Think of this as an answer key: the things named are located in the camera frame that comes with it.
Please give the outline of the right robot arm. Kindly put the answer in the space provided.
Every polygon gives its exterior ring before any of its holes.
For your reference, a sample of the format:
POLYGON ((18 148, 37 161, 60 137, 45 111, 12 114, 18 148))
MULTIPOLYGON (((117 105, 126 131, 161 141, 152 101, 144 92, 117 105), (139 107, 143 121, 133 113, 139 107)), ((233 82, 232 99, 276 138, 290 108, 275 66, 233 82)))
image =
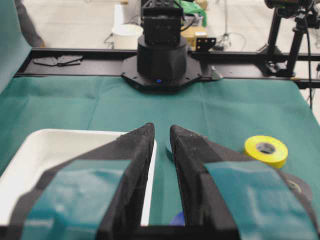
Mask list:
POLYGON ((121 77, 145 89, 176 90, 201 80, 199 61, 181 36, 184 10, 174 0, 149 0, 142 7, 143 34, 137 54, 123 61, 121 77))

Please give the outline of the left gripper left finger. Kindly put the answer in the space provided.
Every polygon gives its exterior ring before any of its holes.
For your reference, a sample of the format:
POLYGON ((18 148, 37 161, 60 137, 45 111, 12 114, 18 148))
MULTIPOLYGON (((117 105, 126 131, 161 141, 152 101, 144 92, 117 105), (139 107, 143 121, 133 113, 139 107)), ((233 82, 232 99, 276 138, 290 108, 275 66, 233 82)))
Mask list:
POLYGON ((17 202, 12 240, 111 240, 142 215, 155 141, 147 123, 46 170, 17 202))

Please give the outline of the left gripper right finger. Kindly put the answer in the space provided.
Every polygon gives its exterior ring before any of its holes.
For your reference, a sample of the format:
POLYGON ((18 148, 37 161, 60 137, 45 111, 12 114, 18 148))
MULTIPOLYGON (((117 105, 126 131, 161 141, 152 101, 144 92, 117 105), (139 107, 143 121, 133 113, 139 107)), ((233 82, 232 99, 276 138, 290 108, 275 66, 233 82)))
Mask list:
POLYGON ((184 221, 218 240, 317 240, 310 202, 285 174, 179 125, 170 127, 184 221))

